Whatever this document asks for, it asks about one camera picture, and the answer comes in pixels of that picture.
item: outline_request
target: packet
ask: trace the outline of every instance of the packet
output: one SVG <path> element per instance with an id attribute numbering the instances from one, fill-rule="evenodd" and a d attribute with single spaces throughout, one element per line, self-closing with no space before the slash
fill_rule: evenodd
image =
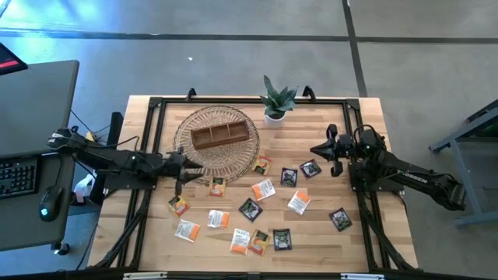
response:
<path id="1" fill-rule="evenodd" d="M 306 179 L 310 179 L 321 172 L 321 168 L 318 166 L 317 161 L 314 159 L 301 164 L 299 167 L 303 171 Z"/>
<path id="2" fill-rule="evenodd" d="M 297 170 L 282 168 L 282 176 L 280 176 L 280 184 L 286 187 L 295 187 L 297 185 Z"/>
<path id="3" fill-rule="evenodd" d="M 269 242 L 270 236 L 256 229 L 252 235 L 248 248 L 262 256 L 265 253 Z"/>
<path id="4" fill-rule="evenodd" d="M 255 219 L 263 212 L 263 208 L 259 207 L 255 201 L 248 198 L 242 206 L 239 208 L 239 211 L 246 216 L 251 222 L 254 222 Z"/>
<path id="5" fill-rule="evenodd" d="M 247 245 L 249 245 L 250 240 L 251 236 L 247 231 L 242 229 L 235 229 L 233 231 L 230 250 L 237 253 L 247 254 Z"/>
<path id="6" fill-rule="evenodd" d="M 197 238 L 197 234 L 199 233 L 200 228 L 201 226 L 196 223 L 181 219 L 180 223 L 178 224 L 178 229 L 174 235 L 180 237 L 181 239 L 194 242 Z"/>
<path id="7" fill-rule="evenodd" d="M 290 229 L 274 229 L 273 244 L 275 250 L 292 250 L 293 243 L 290 239 Z"/>
<path id="8" fill-rule="evenodd" d="M 208 216 L 208 227 L 226 229 L 228 227 L 229 212 L 211 210 Z"/>
<path id="9" fill-rule="evenodd" d="M 266 179 L 252 186 L 252 190 L 256 195 L 256 200 L 260 201 L 263 198 L 267 198 L 275 194 L 275 188 L 273 187 L 270 179 Z"/>
<path id="10" fill-rule="evenodd" d="M 296 191 L 293 198 L 289 201 L 287 207 L 295 213 L 302 215 L 306 207 L 310 204 L 310 198 L 300 191 Z"/>
<path id="11" fill-rule="evenodd" d="M 180 217 L 181 214 L 185 213 L 190 208 L 190 205 L 187 203 L 184 198 L 181 196 L 175 196 L 168 201 L 168 205 L 170 206 L 171 211 L 176 215 L 176 217 Z"/>
<path id="12" fill-rule="evenodd" d="M 348 214 L 345 213 L 344 208 L 340 208 L 336 212 L 332 212 L 328 215 L 338 231 L 343 231 L 352 226 L 351 219 L 348 217 Z"/>
<path id="13" fill-rule="evenodd" d="M 226 181 L 224 178 L 213 177 L 209 182 L 209 195 L 211 196 L 224 196 L 226 189 Z"/>
<path id="14" fill-rule="evenodd" d="M 256 159 L 256 163 L 254 163 L 254 165 L 252 166 L 252 170 L 258 172 L 261 175 L 266 175 L 268 174 L 271 165 L 271 159 L 264 156 L 258 156 L 258 158 Z"/>

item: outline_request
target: wooden table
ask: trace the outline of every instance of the wooden table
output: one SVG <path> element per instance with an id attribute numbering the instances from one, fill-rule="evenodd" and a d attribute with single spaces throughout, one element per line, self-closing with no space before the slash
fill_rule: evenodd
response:
<path id="1" fill-rule="evenodd" d="M 142 135 L 150 96 L 130 96 L 124 116 L 120 141 L 135 135 Z M 360 98 L 364 124 L 371 124 L 389 138 L 378 98 Z M 178 125 L 189 114 L 204 107 L 202 104 L 168 104 L 161 137 L 160 152 L 173 148 L 173 138 Z M 207 187 L 189 183 L 183 196 L 191 204 L 181 218 L 201 225 L 197 240 L 190 243 L 174 236 L 179 218 L 169 210 L 167 202 L 174 196 L 174 180 L 161 179 L 153 192 L 146 234 L 143 243 L 140 270 L 143 271 L 283 271 L 283 272 L 365 272 L 365 248 L 359 221 L 359 210 L 355 194 L 349 186 L 347 160 L 344 159 L 344 173 L 336 178 L 330 176 L 331 163 L 309 151 L 310 147 L 325 141 L 325 129 L 337 124 L 338 133 L 345 133 L 342 108 L 333 105 L 298 105 L 289 112 L 283 128 L 265 127 L 261 104 L 234 104 L 242 110 L 258 128 L 261 137 L 260 155 L 273 159 L 267 178 L 276 186 L 276 194 L 260 201 L 263 213 L 251 223 L 238 212 L 247 198 L 254 199 L 251 185 L 266 177 L 250 172 L 239 180 L 229 182 L 224 198 L 208 196 Z M 155 134 L 157 114 L 153 119 L 150 135 Z M 133 143 L 121 149 L 133 149 Z M 280 173 L 283 167 L 299 169 L 299 165 L 316 159 L 323 172 L 305 180 L 301 171 L 297 187 L 280 187 Z M 304 214 L 297 215 L 287 208 L 287 203 L 296 190 L 306 193 L 311 202 Z M 89 265 L 95 264 L 112 247 L 121 234 L 128 208 L 130 191 L 117 191 L 105 200 L 100 213 L 99 224 L 93 241 Z M 384 231 L 398 251 L 412 266 L 417 266 L 409 224 L 403 204 L 390 193 L 379 193 Z M 339 232 L 328 217 L 330 212 L 343 207 L 353 225 Z M 230 212 L 228 229 L 207 227 L 208 212 L 219 209 Z M 272 235 L 273 229 L 290 229 L 293 249 L 275 251 L 273 242 L 268 245 L 264 256 L 250 251 L 247 255 L 230 252 L 233 229 L 244 229 L 251 234 L 255 229 Z M 129 261 L 135 245 L 132 236 L 128 248 Z M 378 242 L 373 237 L 377 263 L 380 264 Z"/>

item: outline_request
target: gray metal stand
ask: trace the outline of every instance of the gray metal stand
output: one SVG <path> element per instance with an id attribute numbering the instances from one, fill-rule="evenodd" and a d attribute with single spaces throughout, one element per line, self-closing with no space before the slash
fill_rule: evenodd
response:
<path id="1" fill-rule="evenodd" d="M 498 142 L 498 138 L 480 138 L 476 135 L 476 133 L 480 132 L 482 129 L 488 128 L 490 125 L 495 124 L 498 121 L 498 107 L 486 107 L 485 109 L 486 110 L 484 111 L 481 110 L 478 117 L 470 120 L 470 122 L 465 124 L 461 129 L 429 147 L 432 153 L 438 153 L 444 148 L 451 147 L 454 159 L 458 165 L 458 172 L 460 173 L 467 192 L 468 201 L 470 202 L 474 214 L 455 219 L 455 225 L 457 227 L 482 222 L 498 221 L 498 211 L 485 212 L 483 210 L 486 208 L 486 202 L 479 200 L 479 198 L 486 196 L 483 194 L 484 189 L 474 188 L 471 180 L 470 169 L 465 165 L 460 147 L 460 142 L 463 141 Z"/>

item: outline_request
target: gray floor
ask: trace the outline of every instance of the gray floor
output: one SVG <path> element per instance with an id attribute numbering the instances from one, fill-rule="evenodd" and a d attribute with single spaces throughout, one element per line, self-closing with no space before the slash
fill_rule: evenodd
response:
<path id="1" fill-rule="evenodd" d="M 350 0 L 359 36 L 497 37 L 492 0 Z M 339 0 L 12 0 L 0 28 L 120 33 L 345 36 Z M 259 94 L 262 76 L 280 86 L 310 84 L 319 96 L 358 96 L 349 43 L 224 40 L 84 40 L 0 37 L 24 61 L 81 62 L 73 110 L 94 129 L 125 111 L 130 94 Z M 380 97 L 393 152 L 456 173 L 451 155 L 429 144 L 498 97 L 498 44 L 359 44 L 369 96 Z M 448 212 L 407 191 L 419 266 L 431 272 L 498 278 L 498 224 L 455 229 Z M 94 220 L 68 227 L 88 240 Z M 43 263 L 45 248 L 0 253 L 0 275 L 74 269 L 82 246 Z"/>

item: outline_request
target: black desk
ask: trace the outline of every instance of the black desk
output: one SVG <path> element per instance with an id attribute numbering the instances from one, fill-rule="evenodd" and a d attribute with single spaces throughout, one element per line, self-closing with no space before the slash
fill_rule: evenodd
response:
<path id="1" fill-rule="evenodd" d="M 48 151 L 47 140 L 60 127 L 67 127 L 72 105 L 77 61 L 29 65 L 27 70 L 0 76 L 0 157 Z M 38 201 L 55 184 L 65 189 L 58 217 L 42 222 Z M 0 200 L 0 250 L 11 250 L 62 241 L 65 233 L 75 164 L 70 156 L 42 156 L 38 165 L 38 192 Z"/>

